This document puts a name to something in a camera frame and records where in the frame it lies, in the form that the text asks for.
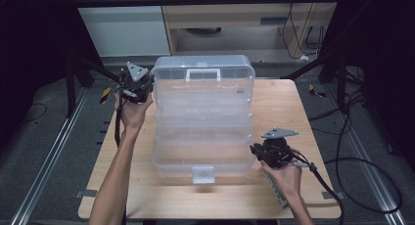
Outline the black metal stand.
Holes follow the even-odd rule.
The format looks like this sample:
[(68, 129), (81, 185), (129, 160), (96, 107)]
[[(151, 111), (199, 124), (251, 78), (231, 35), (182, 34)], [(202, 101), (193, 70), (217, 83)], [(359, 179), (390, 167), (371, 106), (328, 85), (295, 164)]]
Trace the black metal stand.
[(69, 55), (66, 63), (66, 84), (68, 94), (68, 113), (67, 117), (72, 116), (76, 107), (74, 80), (77, 79), (82, 87), (91, 87), (94, 84), (94, 78), (89, 70), (97, 71), (111, 81), (118, 83), (118, 76), (103, 66), (99, 66), (75, 53)]
[(322, 66), (318, 75), (320, 82), (327, 83), (331, 82), (334, 77), (337, 78), (337, 104), (344, 113), (346, 111), (346, 58), (343, 52), (323, 52), (314, 61), (282, 76), (282, 79), (295, 80), (318, 66)]

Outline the black horizontal frame bar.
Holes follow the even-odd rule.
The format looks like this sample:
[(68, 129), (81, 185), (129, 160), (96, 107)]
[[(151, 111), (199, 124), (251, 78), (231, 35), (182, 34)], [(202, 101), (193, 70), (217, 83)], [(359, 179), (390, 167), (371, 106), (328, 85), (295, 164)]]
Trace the black horizontal frame bar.
[(341, 0), (71, 0), (77, 8), (330, 3)]

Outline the white cabinet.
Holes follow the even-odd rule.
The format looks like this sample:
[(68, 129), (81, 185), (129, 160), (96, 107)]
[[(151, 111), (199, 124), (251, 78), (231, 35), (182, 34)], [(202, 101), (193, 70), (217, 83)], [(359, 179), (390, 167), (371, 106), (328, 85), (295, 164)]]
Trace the white cabinet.
[(161, 7), (80, 8), (101, 58), (169, 55)]

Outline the black curtain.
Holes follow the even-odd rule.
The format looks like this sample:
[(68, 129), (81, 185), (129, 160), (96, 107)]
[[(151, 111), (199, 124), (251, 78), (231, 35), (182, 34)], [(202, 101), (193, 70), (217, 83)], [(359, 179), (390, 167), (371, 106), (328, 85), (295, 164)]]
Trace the black curtain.
[(341, 32), (346, 63), (363, 69), (378, 119), (415, 172), (415, 0), (344, 0), (324, 45)]
[(86, 25), (70, 0), (0, 0), (0, 155), (42, 86), (66, 76), (69, 53), (99, 64)]

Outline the yellow black tape strip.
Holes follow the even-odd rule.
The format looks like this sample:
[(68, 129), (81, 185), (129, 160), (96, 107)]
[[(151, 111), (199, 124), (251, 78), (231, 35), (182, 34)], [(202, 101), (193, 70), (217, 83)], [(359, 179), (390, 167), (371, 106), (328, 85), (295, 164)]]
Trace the yellow black tape strip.
[(106, 101), (107, 101), (107, 99), (108, 99), (111, 91), (112, 91), (112, 88), (111, 87), (106, 87), (104, 89), (104, 91), (103, 91), (103, 93), (101, 95), (100, 101), (99, 101), (100, 104), (106, 103)]
[(308, 85), (308, 92), (316, 97), (319, 98), (326, 98), (327, 94), (321, 84), (309, 84)]

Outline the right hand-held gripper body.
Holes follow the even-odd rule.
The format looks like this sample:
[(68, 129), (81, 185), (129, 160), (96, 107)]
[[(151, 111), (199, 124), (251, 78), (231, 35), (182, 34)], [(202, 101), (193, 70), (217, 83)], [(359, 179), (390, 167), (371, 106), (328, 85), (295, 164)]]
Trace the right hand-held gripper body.
[(294, 158), (286, 137), (298, 134), (297, 130), (274, 127), (261, 135), (264, 138), (262, 146), (265, 149), (262, 154), (271, 168), (282, 168)]

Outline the grey tape piece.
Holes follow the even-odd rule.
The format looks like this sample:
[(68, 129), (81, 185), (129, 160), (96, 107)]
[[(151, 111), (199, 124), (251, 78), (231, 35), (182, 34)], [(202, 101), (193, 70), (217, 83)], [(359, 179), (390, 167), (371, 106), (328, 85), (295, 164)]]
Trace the grey tape piece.
[[(340, 199), (340, 200), (343, 200), (344, 198), (345, 198), (345, 194), (343, 193), (343, 192), (335, 192), (335, 195)], [(334, 198), (334, 196), (330, 193), (330, 192), (327, 192), (327, 191), (325, 191), (325, 192), (323, 192), (322, 193), (322, 196), (323, 196), (323, 198), (325, 199), (325, 200), (328, 200), (328, 199), (333, 199)]]
[(79, 199), (82, 199), (85, 197), (95, 198), (97, 193), (98, 193), (97, 190), (91, 190), (91, 189), (77, 190), (74, 196)]

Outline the aluminium floor rail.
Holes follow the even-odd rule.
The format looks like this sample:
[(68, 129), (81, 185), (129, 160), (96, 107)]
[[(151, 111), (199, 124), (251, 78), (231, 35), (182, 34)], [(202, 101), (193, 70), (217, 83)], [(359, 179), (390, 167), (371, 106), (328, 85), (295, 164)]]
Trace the aluminium floor rail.
[(58, 133), (47, 157), (43, 161), (33, 183), (31, 184), (23, 202), (11, 219), (10, 225), (26, 225), (31, 213), (35, 209), (38, 200), (50, 178), (52, 171), (64, 149), (66, 142), (72, 132), (76, 121), (84, 107), (85, 100), (89, 93), (89, 88), (81, 88), (80, 94), (76, 98), (72, 114), (66, 118), (60, 132)]
[[(336, 157), (333, 159), (335, 168), (338, 168), (340, 161), (356, 161), (362, 168), (365, 179), (370, 186), (371, 192), (374, 195), (379, 208), (370, 207), (367, 204), (360, 202), (347, 191), (343, 191), (343, 194), (352, 203), (355, 203), (362, 209), (366, 209), (373, 213), (383, 214), (390, 225), (407, 225), (400, 212), (403, 203), (400, 189), (383, 168), (371, 161), (349, 119), (351, 105), (354, 101), (359, 101), (362, 98), (362, 95), (359, 92), (352, 93), (342, 105), (339, 105), (337, 103), (337, 98), (335, 97), (336, 90), (330, 85), (324, 85), (324, 89), (333, 106), (340, 111), (338, 117), (343, 124), (337, 144)], [(340, 148), (344, 136), (347, 137), (348, 145), (353, 150), (353, 157), (340, 157)]]

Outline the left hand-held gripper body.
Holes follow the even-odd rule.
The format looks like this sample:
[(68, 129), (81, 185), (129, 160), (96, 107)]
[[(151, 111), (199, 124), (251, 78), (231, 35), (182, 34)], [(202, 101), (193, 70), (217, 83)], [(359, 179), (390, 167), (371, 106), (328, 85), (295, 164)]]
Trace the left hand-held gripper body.
[(145, 103), (150, 94), (149, 70), (127, 62), (119, 76), (118, 90), (131, 103)]

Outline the green white medicine box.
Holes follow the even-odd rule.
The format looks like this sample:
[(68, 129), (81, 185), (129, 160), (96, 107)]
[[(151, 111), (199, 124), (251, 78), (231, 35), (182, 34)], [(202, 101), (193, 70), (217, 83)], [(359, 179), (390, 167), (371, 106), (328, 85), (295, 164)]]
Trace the green white medicine box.
[(267, 179), (273, 193), (275, 194), (278, 203), (283, 208), (287, 207), (288, 206), (287, 200), (285, 199), (284, 195), (280, 192), (275, 180), (271, 177), (271, 175), (269, 173), (263, 172), (263, 174), (264, 174), (265, 178)]

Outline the person's right hand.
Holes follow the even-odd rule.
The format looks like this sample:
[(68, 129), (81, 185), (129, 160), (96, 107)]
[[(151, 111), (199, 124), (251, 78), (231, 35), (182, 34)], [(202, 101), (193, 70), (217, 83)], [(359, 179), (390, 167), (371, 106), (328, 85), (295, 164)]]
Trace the person's right hand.
[(299, 167), (289, 163), (283, 168), (274, 169), (263, 160), (260, 164), (288, 202), (300, 198), (301, 169)]

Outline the light wooden desk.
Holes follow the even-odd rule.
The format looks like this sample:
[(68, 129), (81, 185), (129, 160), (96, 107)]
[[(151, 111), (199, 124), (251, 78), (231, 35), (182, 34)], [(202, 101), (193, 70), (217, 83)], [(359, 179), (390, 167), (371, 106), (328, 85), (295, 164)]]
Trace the light wooden desk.
[(171, 53), (177, 52), (179, 32), (189, 28), (226, 28), (276, 26), (283, 36), (289, 55), (303, 54), (308, 31), (326, 27), (336, 3), (283, 3), (204, 6), (164, 6), (164, 24)]

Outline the clear plastic storage box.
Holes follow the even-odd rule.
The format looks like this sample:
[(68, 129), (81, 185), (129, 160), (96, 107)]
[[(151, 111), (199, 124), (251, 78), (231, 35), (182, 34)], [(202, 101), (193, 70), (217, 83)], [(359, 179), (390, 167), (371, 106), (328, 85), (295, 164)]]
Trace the clear plastic storage box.
[[(248, 174), (255, 71), (244, 55), (157, 59), (153, 164), (165, 177), (211, 184)], [(245, 90), (244, 95), (236, 93)]]

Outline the person's left hand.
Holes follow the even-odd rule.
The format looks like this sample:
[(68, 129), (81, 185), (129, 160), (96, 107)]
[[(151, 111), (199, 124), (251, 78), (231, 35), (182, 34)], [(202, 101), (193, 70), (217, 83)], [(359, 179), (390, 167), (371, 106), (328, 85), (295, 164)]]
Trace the person's left hand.
[(125, 101), (118, 92), (115, 93), (115, 109), (120, 111), (120, 119), (126, 133), (139, 133), (145, 121), (146, 111), (152, 103), (152, 96), (149, 96), (145, 103), (134, 104)]

